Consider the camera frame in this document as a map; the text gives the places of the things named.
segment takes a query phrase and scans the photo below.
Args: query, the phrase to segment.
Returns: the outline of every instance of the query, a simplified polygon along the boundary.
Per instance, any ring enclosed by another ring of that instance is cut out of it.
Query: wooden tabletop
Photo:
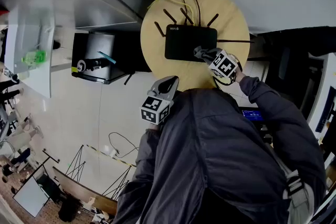
[[[194,12],[194,24],[198,25],[198,9],[195,0],[185,0]],[[216,15],[219,17],[211,24],[217,29],[217,39],[249,40],[249,31],[243,14],[231,0],[198,0],[201,8],[201,24],[206,26]],[[206,63],[169,60],[164,56],[165,38],[162,37],[154,22],[158,22],[165,33],[166,26],[171,24],[171,19],[163,13],[165,8],[178,24],[184,23],[184,15],[180,8],[183,5],[169,0],[157,0],[148,10],[141,27],[141,47],[147,64],[157,79],[167,76],[178,76],[178,88],[184,91],[192,88],[213,88],[215,85],[212,73]],[[235,55],[241,66],[244,67],[249,53],[249,43],[217,43],[218,48],[225,49],[229,54]]]
[[[101,195],[74,181],[56,167],[53,166],[52,168],[54,169],[57,180],[59,181],[63,191],[73,195],[75,198],[85,203],[88,203],[90,198],[95,198],[94,203],[92,204],[94,207],[114,216],[117,214],[117,201]]]

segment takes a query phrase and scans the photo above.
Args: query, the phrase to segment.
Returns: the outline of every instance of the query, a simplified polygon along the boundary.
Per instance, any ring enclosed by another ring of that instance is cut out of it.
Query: white board
[[[28,213],[36,217],[44,204],[48,201],[47,195],[31,178],[13,197]]]

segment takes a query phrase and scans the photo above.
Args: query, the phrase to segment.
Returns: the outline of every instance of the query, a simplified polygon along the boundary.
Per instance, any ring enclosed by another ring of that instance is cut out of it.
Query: sleeve
[[[118,210],[113,223],[135,224],[140,218],[153,184],[159,139],[159,131],[152,129],[147,129],[141,137],[136,170],[132,181],[125,186],[118,198]]]
[[[257,103],[273,135],[274,151],[314,193],[314,208],[325,194],[325,169],[322,151],[301,112],[290,101],[258,78],[244,77],[240,88],[251,103]]]

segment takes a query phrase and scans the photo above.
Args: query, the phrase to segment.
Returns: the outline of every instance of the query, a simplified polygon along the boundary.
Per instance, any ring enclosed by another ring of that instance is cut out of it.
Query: green object
[[[37,66],[46,61],[46,55],[44,50],[30,51],[22,57],[21,62],[25,62],[30,67]]]

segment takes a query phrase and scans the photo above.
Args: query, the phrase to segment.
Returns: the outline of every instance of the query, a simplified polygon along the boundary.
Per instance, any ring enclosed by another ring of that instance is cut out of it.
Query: yellow tape
[[[106,153],[104,153],[104,152],[102,152],[102,151],[99,151],[99,150],[95,149],[93,146],[89,146],[89,145],[87,145],[87,147],[93,149],[94,151],[96,151],[96,152],[98,152],[98,153],[100,153],[100,154],[103,154],[103,155],[105,155],[105,156],[108,156],[108,157],[114,159],[115,161],[121,162],[121,163],[123,163],[123,164],[127,164],[128,166],[132,166],[132,167],[135,167],[135,168],[137,167],[137,166],[134,165],[134,164],[127,163],[127,162],[124,162],[124,161],[122,161],[122,160],[120,160],[120,159],[111,157],[110,155],[107,155]]]

